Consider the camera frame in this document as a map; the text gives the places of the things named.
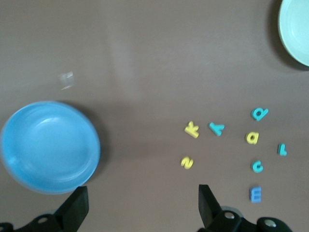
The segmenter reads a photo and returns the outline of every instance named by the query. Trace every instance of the blue bowl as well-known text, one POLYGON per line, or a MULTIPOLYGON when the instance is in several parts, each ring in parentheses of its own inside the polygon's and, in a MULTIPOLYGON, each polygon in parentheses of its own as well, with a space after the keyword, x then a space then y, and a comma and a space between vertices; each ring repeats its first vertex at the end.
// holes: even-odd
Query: blue bowl
POLYGON ((54 101, 27 105, 6 122, 2 161, 25 187, 61 194, 84 184, 100 157, 98 134, 75 108, 54 101))

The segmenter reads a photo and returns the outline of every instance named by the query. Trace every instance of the yellow foam letter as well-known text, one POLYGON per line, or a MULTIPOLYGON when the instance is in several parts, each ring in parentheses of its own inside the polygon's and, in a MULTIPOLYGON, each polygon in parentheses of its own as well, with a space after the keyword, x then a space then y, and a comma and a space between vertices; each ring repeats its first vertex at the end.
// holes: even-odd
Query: yellow foam letter
POLYGON ((249 132, 248 134, 246 134, 246 140, 249 144, 256 144, 258 138, 259 138, 258 132, 249 132))

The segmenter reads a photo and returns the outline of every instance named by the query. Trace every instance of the light green plate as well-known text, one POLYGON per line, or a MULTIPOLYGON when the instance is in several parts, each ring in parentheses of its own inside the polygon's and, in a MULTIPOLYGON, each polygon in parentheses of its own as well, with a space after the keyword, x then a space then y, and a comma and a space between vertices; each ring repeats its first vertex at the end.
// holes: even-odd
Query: light green plate
POLYGON ((282 1, 279 34, 290 55, 309 66, 309 0, 282 1))

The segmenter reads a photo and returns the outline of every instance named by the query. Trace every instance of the blue foam letter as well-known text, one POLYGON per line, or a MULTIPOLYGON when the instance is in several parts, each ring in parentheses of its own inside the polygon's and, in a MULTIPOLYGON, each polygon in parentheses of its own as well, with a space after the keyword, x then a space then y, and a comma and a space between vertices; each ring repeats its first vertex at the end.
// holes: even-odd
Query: blue foam letter
POLYGON ((256 120, 261 120, 268 113, 268 109, 256 108, 252 110, 251 116, 256 120))
POLYGON ((250 189, 250 201, 252 203, 260 203, 262 197, 262 188, 260 186, 252 187, 250 189))
POLYGON ((251 164, 251 168, 255 173, 260 173, 263 170, 263 166, 261 165, 261 161, 257 160, 251 164))
POLYGON ((286 154, 288 154, 285 150, 285 144, 279 144, 278 154, 281 155, 281 156, 286 156, 286 154))
POLYGON ((217 136, 222 134, 222 130, 225 127, 224 125, 216 125, 213 122, 211 122, 208 126, 217 136))

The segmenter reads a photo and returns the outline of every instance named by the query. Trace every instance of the plate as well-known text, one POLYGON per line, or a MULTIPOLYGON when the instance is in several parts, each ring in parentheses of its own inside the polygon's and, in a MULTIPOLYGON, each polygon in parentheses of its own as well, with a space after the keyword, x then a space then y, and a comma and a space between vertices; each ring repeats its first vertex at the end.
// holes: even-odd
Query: plate
POLYGON ((2 161, 25 187, 61 194, 84 184, 100 157, 98 134, 81 112, 56 101, 27 105, 1 134, 2 161))
POLYGON ((278 21, 285 49, 309 66, 309 0, 283 0, 278 21))

